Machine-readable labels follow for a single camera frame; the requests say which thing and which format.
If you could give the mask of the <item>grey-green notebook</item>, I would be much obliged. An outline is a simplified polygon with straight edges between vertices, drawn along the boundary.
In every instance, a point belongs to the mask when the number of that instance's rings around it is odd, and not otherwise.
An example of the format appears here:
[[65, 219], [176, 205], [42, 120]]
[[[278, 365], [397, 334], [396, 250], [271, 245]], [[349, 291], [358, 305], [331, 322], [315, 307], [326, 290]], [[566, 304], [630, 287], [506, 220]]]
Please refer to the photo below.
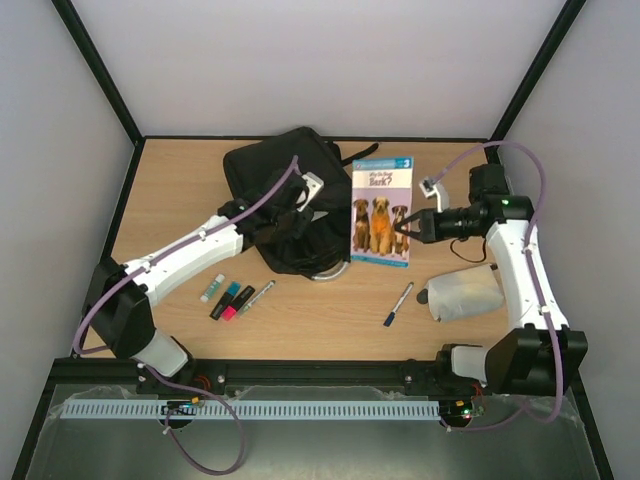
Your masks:
[[349, 266], [350, 266], [350, 263], [348, 261], [341, 261], [335, 266], [331, 267], [330, 269], [324, 272], [314, 274], [311, 277], [311, 280], [315, 282], [334, 281], [337, 278], [339, 278], [341, 275], [343, 275], [347, 271]]

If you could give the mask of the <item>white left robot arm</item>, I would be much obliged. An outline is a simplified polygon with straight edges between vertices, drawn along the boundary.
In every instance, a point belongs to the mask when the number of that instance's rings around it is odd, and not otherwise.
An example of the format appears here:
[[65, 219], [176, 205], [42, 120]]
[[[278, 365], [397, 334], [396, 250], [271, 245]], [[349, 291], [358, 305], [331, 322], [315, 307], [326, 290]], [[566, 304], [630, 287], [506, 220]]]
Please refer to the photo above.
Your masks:
[[103, 349], [133, 359], [171, 378], [189, 363], [187, 349], [154, 324], [152, 310], [169, 293], [254, 245], [303, 232], [313, 217], [312, 201], [323, 181], [289, 168], [265, 190], [226, 202], [217, 213], [182, 238], [123, 264], [107, 257], [96, 266], [72, 348], [88, 354], [84, 338], [93, 329]]

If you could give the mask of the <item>black student backpack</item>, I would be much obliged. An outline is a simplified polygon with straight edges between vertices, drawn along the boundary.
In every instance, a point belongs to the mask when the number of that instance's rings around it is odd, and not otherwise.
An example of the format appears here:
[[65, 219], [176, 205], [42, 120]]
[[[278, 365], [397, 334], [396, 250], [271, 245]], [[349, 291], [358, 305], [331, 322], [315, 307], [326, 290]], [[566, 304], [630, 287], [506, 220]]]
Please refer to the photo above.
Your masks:
[[[297, 169], [292, 173], [311, 172], [324, 181], [323, 190], [311, 202], [312, 221], [299, 238], [254, 247], [275, 273], [311, 280], [314, 274], [350, 261], [352, 183], [345, 167], [378, 148], [374, 143], [344, 158], [336, 143], [309, 127], [299, 127], [230, 151], [223, 158], [223, 170], [233, 199], [220, 207], [218, 214], [232, 219], [253, 206], [297, 157]], [[245, 219], [236, 224], [236, 231], [243, 236], [243, 248]]]

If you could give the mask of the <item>dog picture book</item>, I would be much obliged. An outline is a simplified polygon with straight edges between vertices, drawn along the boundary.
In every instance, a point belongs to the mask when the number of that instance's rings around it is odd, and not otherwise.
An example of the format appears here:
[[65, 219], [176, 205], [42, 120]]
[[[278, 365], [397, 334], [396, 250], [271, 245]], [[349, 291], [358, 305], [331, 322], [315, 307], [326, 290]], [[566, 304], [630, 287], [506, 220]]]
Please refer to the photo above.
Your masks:
[[396, 227], [412, 206], [411, 157], [353, 162], [351, 250], [353, 261], [396, 268], [409, 266], [409, 237]]

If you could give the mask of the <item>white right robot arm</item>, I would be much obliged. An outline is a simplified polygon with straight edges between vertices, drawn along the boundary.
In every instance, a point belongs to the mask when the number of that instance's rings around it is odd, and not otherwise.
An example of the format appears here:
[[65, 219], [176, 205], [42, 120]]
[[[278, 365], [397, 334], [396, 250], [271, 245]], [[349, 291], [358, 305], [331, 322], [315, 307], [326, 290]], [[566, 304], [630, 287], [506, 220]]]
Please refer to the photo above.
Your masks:
[[469, 172], [469, 206], [451, 208], [436, 178], [420, 188], [437, 201], [401, 221], [396, 230], [424, 244], [481, 237], [491, 251], [504, 289], [506, 335], [490, 348], [446, 344], [436, 356], [436, 379], [455, 392], [470, 379], [498, 394], [558, 396], [566, 392], [588, 350], [553, 298], [538, 248], [537, 208], [510, 194], [502, 166]]

